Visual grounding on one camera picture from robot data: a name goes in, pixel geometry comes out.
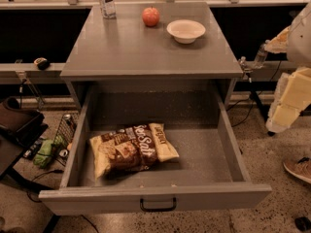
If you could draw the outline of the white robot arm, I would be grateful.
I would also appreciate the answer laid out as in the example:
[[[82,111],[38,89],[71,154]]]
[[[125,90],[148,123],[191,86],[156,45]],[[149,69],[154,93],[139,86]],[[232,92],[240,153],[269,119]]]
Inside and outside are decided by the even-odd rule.
[[[266,128],[281,133],[290,128],[311,104],[311,3],[264,49],[284,53],[290,62],[297,65],[293,73],[283,73],[279,78],[268,112]]]

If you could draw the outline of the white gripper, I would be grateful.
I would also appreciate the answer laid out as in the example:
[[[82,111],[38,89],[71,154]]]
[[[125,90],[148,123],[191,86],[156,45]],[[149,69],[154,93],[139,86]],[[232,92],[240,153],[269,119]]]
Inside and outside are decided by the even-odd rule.
[[[310,104],[311,69],[300,67],[291,74],[283,73],[274,91],[266,128],[273,133],[285,131]]]

